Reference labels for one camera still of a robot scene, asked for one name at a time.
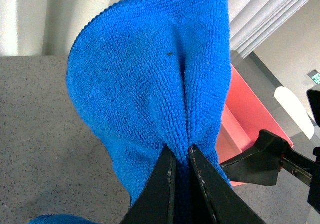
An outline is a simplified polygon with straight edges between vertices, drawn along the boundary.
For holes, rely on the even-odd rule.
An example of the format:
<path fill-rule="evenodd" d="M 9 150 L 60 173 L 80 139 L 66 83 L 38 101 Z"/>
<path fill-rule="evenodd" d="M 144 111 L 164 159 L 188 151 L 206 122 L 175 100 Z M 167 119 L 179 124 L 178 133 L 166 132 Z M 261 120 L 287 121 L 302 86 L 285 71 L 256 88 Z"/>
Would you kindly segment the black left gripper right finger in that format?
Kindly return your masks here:
<path fill-rule="evenodd" d="M 193 145 L 189 149 L 192 221 L 194 224 L 264 224 Z"/>

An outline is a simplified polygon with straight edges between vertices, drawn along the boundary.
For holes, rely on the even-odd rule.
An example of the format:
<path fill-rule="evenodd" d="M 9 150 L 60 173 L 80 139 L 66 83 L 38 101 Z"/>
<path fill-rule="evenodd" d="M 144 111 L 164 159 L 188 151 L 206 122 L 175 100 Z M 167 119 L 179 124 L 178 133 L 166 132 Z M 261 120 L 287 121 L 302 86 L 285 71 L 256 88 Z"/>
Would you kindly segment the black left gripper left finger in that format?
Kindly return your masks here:
<path fill-rule="evenodd" d="M 164 146 L 146 186 L 121 223 L 174 223 L 176 172 L 176 157 Z"/>

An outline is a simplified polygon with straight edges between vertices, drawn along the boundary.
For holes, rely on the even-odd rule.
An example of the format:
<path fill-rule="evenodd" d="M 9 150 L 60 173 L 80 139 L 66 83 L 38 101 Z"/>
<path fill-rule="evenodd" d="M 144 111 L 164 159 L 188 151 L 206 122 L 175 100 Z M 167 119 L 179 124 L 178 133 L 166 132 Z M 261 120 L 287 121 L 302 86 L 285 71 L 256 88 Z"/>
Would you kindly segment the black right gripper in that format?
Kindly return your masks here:
<path fill-rule="evenodd" d="M 320 148 L 313 161 L 296 152 L 289 142 L 265 129 L 254 145 L 220 164 L 231 181 L 274 186 L 283 167 L 309 186 L 307 202 L 320 213 Z"/>

